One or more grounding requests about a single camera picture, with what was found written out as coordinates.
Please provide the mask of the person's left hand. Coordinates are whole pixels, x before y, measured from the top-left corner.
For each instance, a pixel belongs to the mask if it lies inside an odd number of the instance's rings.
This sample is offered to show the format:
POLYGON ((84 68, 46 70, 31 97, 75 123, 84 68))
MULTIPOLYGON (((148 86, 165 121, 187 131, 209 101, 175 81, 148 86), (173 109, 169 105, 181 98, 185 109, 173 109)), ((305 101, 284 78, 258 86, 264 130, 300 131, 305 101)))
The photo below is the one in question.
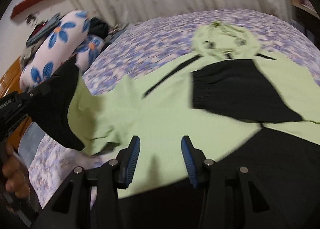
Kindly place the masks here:
POLYGON ((2 173, 6 178, 5 189, 19 199, 26 199, 30 196, 30 187, 20 168, 20 161, 14 156, 14 149, 10 143, 6 143, 5 152, 7 160, 4 161, 2 167, 2 173))

